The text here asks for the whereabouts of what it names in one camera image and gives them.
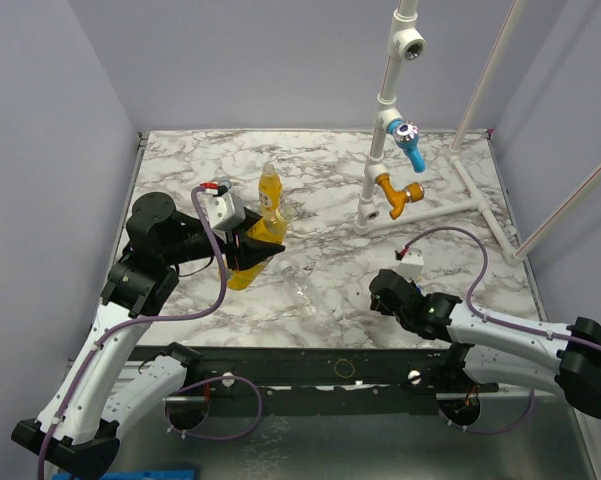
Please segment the yellow bottle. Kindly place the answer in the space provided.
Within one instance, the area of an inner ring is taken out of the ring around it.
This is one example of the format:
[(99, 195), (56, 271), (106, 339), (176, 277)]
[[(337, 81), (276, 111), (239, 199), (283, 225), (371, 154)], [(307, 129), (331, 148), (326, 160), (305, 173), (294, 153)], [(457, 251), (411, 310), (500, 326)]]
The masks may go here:
[(266, 162), (258, 184), (261, 215), (268, 216), (275, 212), (283, 202), (283, 186), (275, 166)]
[(246, 233), (238, 236), (238, 258), (229, 276), (229, 289), (246, 289), (268, 266), (273, 256), (285, 249), (283, 241), (295, 215), (292, 206), (281, 204), (267, 212)]

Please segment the small clear bottle white cap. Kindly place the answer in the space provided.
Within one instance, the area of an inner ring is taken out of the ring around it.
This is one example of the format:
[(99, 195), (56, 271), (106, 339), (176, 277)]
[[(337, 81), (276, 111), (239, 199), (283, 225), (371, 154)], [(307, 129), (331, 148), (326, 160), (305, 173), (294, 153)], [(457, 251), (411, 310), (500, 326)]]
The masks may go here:
[(278, 270), (285, 291), (299, 309), (303, 321), (316, 333), (330, 336), (338, 322), (307, 273), (290, 260), (282, 260)]

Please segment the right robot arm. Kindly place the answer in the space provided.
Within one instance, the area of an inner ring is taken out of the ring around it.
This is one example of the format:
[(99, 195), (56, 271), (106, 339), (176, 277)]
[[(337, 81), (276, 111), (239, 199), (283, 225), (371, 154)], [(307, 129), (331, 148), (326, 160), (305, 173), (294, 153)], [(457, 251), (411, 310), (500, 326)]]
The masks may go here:
[(460, 392), (474, 382), (504, 383), (563, 397), (574, 409), (601, 420), (601, 325), (579, 317), (571, 324), (543, 323), (493, 313), (459, 297), (424, 295), (398, 273), (382, 269), (369, 285), (370, 307), (392, 316), (426, 340), (468, 346), (444, 362), (440, 379)]

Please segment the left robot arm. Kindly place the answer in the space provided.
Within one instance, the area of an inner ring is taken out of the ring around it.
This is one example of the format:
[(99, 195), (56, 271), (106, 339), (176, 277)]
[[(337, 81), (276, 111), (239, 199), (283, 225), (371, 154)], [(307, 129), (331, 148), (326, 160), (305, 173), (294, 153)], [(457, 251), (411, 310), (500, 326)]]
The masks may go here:
[(179, 283), (179, 266), (204, 258), (220, 268), (217, 298), (205, 309), (173, 321), (202, 319), (219, 309), (228, 272), (246, 270), (284, 251), (280, 240), (259, 240), (248, 230), (261, 217), (220, 184), (192, 193), (195, 217), (178, 211), (166, 193), (138, 198), (126, 223), (129, 241), (107, 275), (90, 331), (62, 385), (34, 418), (14, 427), (12, 440), (38, 457), (37, 475), (52, 464), (78, 479), (99, 479), (124, 436), (164, 397), (194, 393), (200, 368), (163, 356), (129, 385), (114, 386), (149, 327), (165, 321), (161, 310)]

